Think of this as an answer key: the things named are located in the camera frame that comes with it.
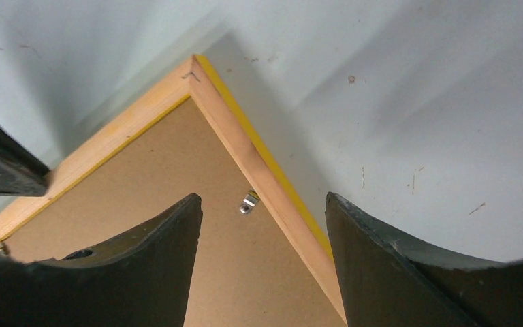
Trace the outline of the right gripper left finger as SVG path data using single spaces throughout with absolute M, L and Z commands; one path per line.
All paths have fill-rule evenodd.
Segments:
M 0 326 L 182 326 L 202 223 L 191 193 L 56 260 L 0 255 Z

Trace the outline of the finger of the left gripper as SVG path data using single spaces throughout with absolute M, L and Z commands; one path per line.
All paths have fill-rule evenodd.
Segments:
M 49 173 L 46 164 L 0 127 L 0 196 L 43 196 Z

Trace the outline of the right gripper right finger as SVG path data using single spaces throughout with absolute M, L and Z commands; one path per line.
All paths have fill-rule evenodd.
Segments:
M 438 247 L 333 192 L 325 216 L 349 326 L 523 326 L 523 259 Z

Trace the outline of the yellow wooden picture frame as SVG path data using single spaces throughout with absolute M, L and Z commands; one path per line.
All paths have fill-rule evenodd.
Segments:
M 94 133 L 54 170 L 42 198 L 0 212 L 0 241 L 50 206 L 155 123 L 192 99 L 340 316 L 345 315 L 330 243 L 233 95 L 201 54 L 184 60 Z

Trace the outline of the brown cardboard backing board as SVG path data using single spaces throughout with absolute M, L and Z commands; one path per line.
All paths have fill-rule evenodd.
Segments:
M 61 259 L 196 193 L 204 213 L 186 326 L 342 326 L 232 157 L 191 100 L 61 196 L 6 241 L 23 262 Z

